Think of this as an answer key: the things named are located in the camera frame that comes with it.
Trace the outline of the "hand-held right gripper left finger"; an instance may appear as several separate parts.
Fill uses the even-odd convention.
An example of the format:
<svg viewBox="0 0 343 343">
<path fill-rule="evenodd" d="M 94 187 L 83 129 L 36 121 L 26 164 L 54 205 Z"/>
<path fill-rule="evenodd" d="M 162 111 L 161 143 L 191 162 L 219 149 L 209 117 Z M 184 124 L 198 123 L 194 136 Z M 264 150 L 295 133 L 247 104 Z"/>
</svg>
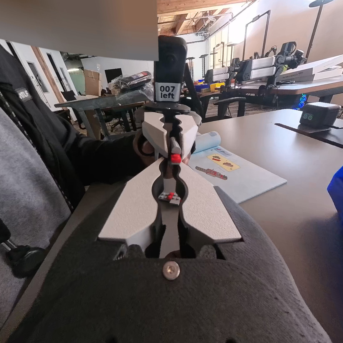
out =
<svg viewBox="0 0 343 343">
<path fill-rule="evenodd" d="M 123 242 L 128 246 L 149 246 L 156 234 L 152 226 L 157 219 L 158 203 L 153 184 L 161 177 L 161 157 L 130 179 L 102 227 L 98 239 Z"/>
</svg>

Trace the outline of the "open cardboard box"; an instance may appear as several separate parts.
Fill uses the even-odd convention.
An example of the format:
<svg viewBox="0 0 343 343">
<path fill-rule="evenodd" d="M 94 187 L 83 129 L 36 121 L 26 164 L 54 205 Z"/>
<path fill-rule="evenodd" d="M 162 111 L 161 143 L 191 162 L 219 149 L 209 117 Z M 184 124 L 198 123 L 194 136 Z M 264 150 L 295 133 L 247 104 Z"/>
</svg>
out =
<svg viewBox="0 0 343 343">
<path fill-rule="evenodd" d="M 96 71 L 83 70 L 85 79 L 85 95 L 101 96 L 101 74 Z"/>
</svg>

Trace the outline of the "brown desk with black legs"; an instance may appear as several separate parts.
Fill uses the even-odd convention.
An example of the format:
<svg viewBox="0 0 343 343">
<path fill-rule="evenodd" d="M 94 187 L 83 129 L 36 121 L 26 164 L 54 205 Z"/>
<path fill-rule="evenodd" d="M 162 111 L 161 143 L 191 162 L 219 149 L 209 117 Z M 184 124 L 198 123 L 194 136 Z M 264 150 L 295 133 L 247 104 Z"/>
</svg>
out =
<svg viewBox="0 0 343 343">
<path fill-rule="evenodd" d="M 301 93 L 316 97 L 320 102 L 331 103 L 332 97 L 343 92 L 343 77 L 337 76 L 311 82 L 276 85 L 271 88 L 263 82 L 251 83 L 225 88 L 221 86 L 219 100 L 246 97 L 247 104 L 267 106 L 273 109 L 292 109 L 295 96 Z"/>
</svg>

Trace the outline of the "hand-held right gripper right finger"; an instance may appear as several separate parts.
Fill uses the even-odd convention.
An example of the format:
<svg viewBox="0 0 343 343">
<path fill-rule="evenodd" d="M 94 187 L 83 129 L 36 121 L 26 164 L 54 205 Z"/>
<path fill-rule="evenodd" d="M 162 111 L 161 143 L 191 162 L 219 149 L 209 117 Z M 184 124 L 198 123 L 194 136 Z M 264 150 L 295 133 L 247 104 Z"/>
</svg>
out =
<svg viewBox="0 0 343 343">
<path fill-rule="evenodd" d="M 238 242 L 242 236 L 215 187 L 181 162 L 175 166 L 176 193 L 181 198 L 179 216 L 186 243 Z"/>
</svg>

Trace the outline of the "pale blue instruction booklet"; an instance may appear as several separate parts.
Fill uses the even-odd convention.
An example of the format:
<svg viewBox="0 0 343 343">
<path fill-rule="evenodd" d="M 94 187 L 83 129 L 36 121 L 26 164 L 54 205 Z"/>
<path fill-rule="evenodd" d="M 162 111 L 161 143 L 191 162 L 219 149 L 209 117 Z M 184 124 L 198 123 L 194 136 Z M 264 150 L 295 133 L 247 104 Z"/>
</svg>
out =
<svg viewBox="0 0 343 343">
<path fill-rule="evenodd" d="M 197 133 L 189 166 L 213 186 L 220 187 L 236 203 L 242 203 L 287 180 L 220 146 L 218 132 Z"/>
</svg>

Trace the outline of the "person's left forearm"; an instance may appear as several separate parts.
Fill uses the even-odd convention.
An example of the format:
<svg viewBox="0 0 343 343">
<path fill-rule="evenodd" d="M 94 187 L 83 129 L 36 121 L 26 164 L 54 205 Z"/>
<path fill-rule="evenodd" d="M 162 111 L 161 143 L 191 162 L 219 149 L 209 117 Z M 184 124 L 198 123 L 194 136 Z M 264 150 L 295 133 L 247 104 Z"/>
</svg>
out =
<svg viewBox="0 0 343 343">
<path fill-rule="evenodd" d="M 66 181 L 81 186 L 94 182 L 112 184 L 139 174 L 153 159 L 139 154 L 140 134 L 117 140 L 100 141 L 77 131 L 69 122 L 54 115 L 54 133 L 61 146 L 59 167 Z"/>
</svg>

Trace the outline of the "long grey studded plate assembly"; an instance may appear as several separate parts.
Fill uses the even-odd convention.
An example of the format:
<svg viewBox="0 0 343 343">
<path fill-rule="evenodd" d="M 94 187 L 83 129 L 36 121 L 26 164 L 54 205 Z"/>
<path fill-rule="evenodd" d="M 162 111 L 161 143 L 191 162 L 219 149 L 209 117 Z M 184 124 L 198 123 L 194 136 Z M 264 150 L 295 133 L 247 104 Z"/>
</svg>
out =
<svg viewBox="0 0 343 343">
<path fill-rule="evenodd" d="M 179 206 L 182 201 L 181 197 L 175 192 L 162 192 L 158 196 L 158 199 L 177 206 Z"/>
</svg>

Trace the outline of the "plastic wrapped black bundle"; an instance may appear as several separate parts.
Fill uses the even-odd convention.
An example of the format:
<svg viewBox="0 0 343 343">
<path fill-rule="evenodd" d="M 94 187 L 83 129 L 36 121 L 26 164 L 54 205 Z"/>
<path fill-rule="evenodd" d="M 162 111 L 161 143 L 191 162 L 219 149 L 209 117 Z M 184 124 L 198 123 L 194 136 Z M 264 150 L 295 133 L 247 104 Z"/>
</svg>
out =
<svg viewBox="0 0 343 343">
<path fill-rule="evenodd" d="M 108 83 L 111 94 L 119 105 L 154 100 L 153 76 L 143 71 L 130 76 L 118 76 Z"/>
</svg>

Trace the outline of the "grey desk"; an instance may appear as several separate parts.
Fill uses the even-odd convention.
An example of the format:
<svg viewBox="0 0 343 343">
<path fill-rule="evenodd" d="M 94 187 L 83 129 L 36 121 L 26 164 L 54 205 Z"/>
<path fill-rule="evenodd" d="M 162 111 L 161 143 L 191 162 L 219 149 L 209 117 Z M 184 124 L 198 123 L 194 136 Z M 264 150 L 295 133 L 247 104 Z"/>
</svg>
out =
<svg viewBox="0 0 343 343">
<path fill-rule="evenodd" d="M 223 148 L 287 179 L 240 204 L 275 244 L 314 316 L 342 342 L 342 227 L 327 193 L 342 149 L 277 126 L 290 110 L 210 122 Z"/>
</svg>

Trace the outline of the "grey metal table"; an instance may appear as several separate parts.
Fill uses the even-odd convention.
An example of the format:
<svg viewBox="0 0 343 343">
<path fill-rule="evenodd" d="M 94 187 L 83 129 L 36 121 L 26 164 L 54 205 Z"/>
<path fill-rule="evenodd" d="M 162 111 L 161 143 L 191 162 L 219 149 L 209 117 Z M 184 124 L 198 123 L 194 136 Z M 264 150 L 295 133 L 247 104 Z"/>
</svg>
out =
<svg viewBox="0 0 343 343">
<path fill-rule="evenodd" d="M 81 100 L 67 101 L 63 103 L 54 104 L 56 108 L 68 107 L 76 110 L 80 117 L 82 118 L 87 132 L 91 137 L 95 137 L 94 130 L 92 129 L 90 122 L 85 114 L 86 110 L 94 110 L 96 113 L 96 118 L 100 123 L 101 130 L 104 135 L 104 140 L 110 140 L 110 134 L 108 132 L 105 119 L 102 115 L 103 109 L 113 109 L 115 112 L 120 114 L 120 118 L 124 123 L 125 130 L 130 131 L 130 124 L 127 119 L 126 111 L 133 110 L 134 108 L 141 107 L 147 101 L 148 97 L 144 94 L 139 94 L 132 101 L 127 104 L 118 103 L 115 95 L 103 96 L 103 97 L 93 97 L 93 98 L 82 98 Z"/>
</svg>

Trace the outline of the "grey red brick assembly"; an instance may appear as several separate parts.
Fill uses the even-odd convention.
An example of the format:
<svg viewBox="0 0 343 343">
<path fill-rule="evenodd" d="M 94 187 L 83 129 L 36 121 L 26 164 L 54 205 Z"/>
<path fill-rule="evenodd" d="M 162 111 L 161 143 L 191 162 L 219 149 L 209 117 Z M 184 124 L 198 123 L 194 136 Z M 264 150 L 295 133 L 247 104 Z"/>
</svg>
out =
<svg viewBox="0 0 343 343">
<path fill-rule="evenodd" d="M 169 165 L 180 165 L 180 163 L 182 162 L 182 149 L 178 144 L 176 138 L 173 136 L 169 139 L 169 148 Z"/>
</svg>

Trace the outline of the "white flat boxes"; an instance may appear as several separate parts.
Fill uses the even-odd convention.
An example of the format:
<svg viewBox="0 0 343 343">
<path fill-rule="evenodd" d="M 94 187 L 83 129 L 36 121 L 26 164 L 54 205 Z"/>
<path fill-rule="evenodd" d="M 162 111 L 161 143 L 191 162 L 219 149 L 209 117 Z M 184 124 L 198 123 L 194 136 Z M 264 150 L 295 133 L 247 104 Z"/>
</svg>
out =
<svg viewBox="0 0 343 343">
<path fill-rule="evenodd" d="M 279 82 L 311 82 L 342 75 L 343 55 L 306 63 L 295 69 L 289 69 L 281 73 L 277 78 Z"/>
</svg>

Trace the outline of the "yellow blue parts bins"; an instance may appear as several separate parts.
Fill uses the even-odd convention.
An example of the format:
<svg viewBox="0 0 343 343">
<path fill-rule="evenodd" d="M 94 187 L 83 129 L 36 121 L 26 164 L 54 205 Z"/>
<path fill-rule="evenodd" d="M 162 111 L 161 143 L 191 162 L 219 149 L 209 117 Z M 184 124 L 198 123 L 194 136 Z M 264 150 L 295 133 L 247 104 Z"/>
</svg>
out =
<svg viewBox="0 0 343 343">
<path fill-rule="evenodd" d="M 218 89 L 220 89 L 221 86 L 224 86 L 225 82 L 217 82 L 217 83 L 205 83 L 204 80 L 200 80 L 200 82 L 197 82 L 194 84 L 195 90 L 198 93 L 208 93 L 208 92 L 215 92 Z"/>
</svg>

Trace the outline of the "person's left hand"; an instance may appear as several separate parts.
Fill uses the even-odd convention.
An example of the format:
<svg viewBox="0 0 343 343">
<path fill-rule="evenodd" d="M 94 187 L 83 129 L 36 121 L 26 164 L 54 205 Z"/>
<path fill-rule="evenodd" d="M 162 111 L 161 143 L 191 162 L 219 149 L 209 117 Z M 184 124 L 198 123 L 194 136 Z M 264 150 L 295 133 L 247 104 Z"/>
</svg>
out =
<svg viewBox="0 0 343 343">
<path fill-rule="evenodd" d="M 155 162 L 155 149 L 143 135 L 142 130 L 137 131 L 133 140 L 133 148 L 144 167 L 148 167 Z"/>
</svg>

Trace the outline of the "row of disc-top stands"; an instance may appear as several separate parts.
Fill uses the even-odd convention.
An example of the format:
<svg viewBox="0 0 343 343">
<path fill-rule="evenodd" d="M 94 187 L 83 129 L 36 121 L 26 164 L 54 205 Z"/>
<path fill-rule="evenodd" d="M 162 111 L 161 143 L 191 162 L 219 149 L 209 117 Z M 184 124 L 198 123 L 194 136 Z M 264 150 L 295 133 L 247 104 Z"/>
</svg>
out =
<svg viewBox="0 0 343 343">
<path fill-rule="evenodd" d="M 306 64 L 323 7 L 332 2 L 334 1 L 251 1 L 217 30 L 209 31 L 210 35 L 205 41 L 210 45 L 211 38 L 215 38 L 212 57 L 221 58 L 218 68 L 230 66 L 233 58 L 239 58 L 242 62 L 272 57 L 279 53 L 284 43 L 290 41 L 296 42 L 297 49 L 304 52 Z M 320 46 L 322 55 L 312 62 L 342 55 L 342 52 L 337 51 L 336 54 L 324 56 L 324 43 L 333 42 L 330 39 L 334 19 L 334 16 L 328 17 L 325 23 L 325 41 Z M 195 81 L 200 76 L 203 80 L 208 70 L 218 69 L 215 62 L 212 66 L 206 65 L 207 56 L 210 60 L 210 54 L 201 55 L 201 71 L 195 70 Z"/>
</svg>

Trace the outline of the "black box device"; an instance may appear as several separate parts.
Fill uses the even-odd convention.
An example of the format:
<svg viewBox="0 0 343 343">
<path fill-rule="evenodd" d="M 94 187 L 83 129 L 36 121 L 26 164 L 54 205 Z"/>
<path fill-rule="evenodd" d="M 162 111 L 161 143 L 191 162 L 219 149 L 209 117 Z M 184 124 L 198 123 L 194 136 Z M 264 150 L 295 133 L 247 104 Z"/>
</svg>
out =
<svg viewBox="0 0 343 343">
<path fill-rule="evenodd" d="M 302 108 L 302 115 L 299 123 L 313 129 L 342 129 L 342 127 L 334 125 L 340 110 L 340 105 L 331 103 L 307 103 Z"/>
</svg>

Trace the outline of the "person's torso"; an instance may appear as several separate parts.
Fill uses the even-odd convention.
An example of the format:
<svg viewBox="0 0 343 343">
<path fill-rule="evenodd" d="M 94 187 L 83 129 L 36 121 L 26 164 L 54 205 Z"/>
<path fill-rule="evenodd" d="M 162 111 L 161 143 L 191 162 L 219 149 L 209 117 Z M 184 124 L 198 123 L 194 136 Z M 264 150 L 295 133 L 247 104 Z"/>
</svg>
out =
<svg viewBox="0 0 343 343">
<path fill-rule="evenodd" d="M 54 115 L 1 46 L 1 331 L 85 193 L 61 174 Z"/>
</svg>

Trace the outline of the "computer tower with coloured fans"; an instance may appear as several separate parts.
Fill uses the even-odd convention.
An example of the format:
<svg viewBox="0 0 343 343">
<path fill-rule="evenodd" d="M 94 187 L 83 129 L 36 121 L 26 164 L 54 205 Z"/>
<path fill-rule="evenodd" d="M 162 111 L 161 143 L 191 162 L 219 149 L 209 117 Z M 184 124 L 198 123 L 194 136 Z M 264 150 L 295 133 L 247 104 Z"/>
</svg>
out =
<svg viewBox="0 0 343 343">
<path fill-rule="evenodd" d="M 306 105 L 308 100 L 308 95 L 301 93 L 295 96 L 295 100 L 292 105 L 292 109 L 294 110 L 302 110 L 302 108 Z"/>
</svg>

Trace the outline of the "blue storage bin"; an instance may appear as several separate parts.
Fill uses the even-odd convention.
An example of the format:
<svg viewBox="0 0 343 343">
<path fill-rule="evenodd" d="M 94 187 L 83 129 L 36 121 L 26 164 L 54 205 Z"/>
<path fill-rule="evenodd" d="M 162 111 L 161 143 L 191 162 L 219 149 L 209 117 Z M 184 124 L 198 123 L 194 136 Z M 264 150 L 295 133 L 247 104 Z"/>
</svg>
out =
<svg viewBox="0 0 343 343">
<path fill-rule="evenodd" d="M 341 167 L 332 177 L 327 191 L 337 210 L 339 218 L 343 221 L 343 167 Z"/>
</svg>

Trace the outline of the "black monitor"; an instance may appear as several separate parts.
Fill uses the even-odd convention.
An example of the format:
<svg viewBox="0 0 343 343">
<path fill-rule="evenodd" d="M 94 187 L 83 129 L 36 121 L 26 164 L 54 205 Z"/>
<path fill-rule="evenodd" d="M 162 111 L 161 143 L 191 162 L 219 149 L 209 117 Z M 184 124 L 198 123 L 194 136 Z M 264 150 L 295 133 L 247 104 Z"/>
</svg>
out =
<svg viewBox="0 0 343 343">
<path fill-rule="evenodd" d="M 123 75 L 121 68 L 105 69 L 104 71 L 105 71 L 106 86 L 108 86 L 108 84 L 111 83 L 112 80 Z"/>
</svg>

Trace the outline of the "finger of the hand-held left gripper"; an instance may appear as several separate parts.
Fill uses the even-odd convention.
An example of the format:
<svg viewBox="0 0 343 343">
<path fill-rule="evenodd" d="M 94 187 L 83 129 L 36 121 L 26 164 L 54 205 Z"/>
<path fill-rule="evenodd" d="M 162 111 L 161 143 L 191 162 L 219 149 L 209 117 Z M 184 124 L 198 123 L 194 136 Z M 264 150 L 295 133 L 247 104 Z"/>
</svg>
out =
<svg viewBox="0 0 343 343">
<path fill-rule="evenodd" d="M 178 114 L 173 119 L 171 136 L 175 137 L 182 149 L 182 160 L 191 152 L 199 128 L 197 113 Z"/>
<path fill-rule="evenodd" d="M 169 157 L 168 133 L 164 125 L 164 115 L 162 113 L 144 112 L 142 133 L 154 148 L 155 158 L 158 158 L 158 155 L 164 158 Z"/>
</svg>

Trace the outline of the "white black robot rig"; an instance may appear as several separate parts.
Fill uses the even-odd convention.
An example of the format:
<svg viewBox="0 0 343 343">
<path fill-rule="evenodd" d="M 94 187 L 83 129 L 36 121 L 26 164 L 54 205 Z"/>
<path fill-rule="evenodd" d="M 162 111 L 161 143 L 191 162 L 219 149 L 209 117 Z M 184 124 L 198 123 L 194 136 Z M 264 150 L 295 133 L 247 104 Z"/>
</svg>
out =
<svg viewBox="0 0 343 343">
<path fill-rule="evenodd" d="M 233 58 L 230 66 L 228 67 L 221 67 L 218 69 L 210 69 L 206 72 L 204 77 L 204 82 L 206 84 L 214 84 L 214 83 L 225 83 L 225 88 L 229 88 L 232 80 L 235 78 L 236 74 L 239 71 L 239 58 Z"/>
<path fill-rule="evenodd" d="M 286 42 L 279 53 L 272 57 L 266 56 L 240 62 L 234 79 L 238 84 L 242 84 L 267 78 L 267 85 L 276 85 L 278 77 L 284 71 L 295 69 L 306 61 L 304 52 L 297 49 L 296 42 Z"/>
</svg>

